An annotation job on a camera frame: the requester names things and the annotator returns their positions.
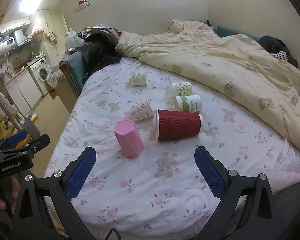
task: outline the silver screw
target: silver screw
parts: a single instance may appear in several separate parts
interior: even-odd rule
[[[265,174],[263,174],[263,173],[261,173],[261,174],[259,175],[259,177],[260,177],[260,179],[262,179],[262,180],[266,180],[266,179],[267,179],[267,176],[266,176]]]
[[[62,171],[55,171],[53,173],[53,176],[55,176],[55,177],[60,177],[61,175],[62,175]]]
[[[26,177],[25,177],[25,181],[29,181],[29,180],[31,180],[32,179],[32,176],[31,175],[27,175]]]
[[[229,170],[229,175],[230,175],[231,177],[235,177],[235,176],[238,175],[238,173],[237,173],[236,171],[234,171],[234,170]]]

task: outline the pink hexagonal cup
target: pink hexagonal cup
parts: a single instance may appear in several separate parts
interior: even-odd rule
[[[114,134],[119,142],[124,157],[138,157],[145,149],[138,129],[132,120],[124,119],[117,122],[114,125]]]

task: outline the washing machine door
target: washing machine door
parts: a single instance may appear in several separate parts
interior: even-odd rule
[[[47,70],[47,68],[45,66],[41,66],[38,69],[38,78],[41,82],[45,82],[49,76],[50,76],[50,71]]]

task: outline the upper cabinet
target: upper cabinet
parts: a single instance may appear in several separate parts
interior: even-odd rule
[[[7,22],[0,25],[0,34],[11,34],[18,29],[26,29],[30,25],[29,17],[24,17],[18,20]]]
[[[24,17],[24,18],[16,20],[16,28],[23,27],[23,26],[29,25],[29,24],[30,24],[29,17]]]

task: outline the white floral bed sheet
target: white floral bed sheet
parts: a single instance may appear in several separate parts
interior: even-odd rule
[[[147,86],[127,84],[129,75],[144,70]],[[219,203],[194,163],[194,150],[201,145],[227,169],[246,176],[266,173],[274,192],[300,181],[298,172],[291,172],[296,168],[291,165],[300,160],[293,145],[244,107],[195,81],[191,81],[193,90],[203,103],[203,133],[159,143],[150,117],[136,123],[145,150],[138,158],[122,157],[114,124],[144,97],[153,110],[173,110],[170,84],[184,81],[184,77],[123,58],[86,82],[46,176],[63,170],[86,146],[96,150],[96,164],[71,202],[97,239],[104,239],[110,228],[116,228],[123,240],[196,236]],[[171,178],[154,177],[162,166],[173,171]]]

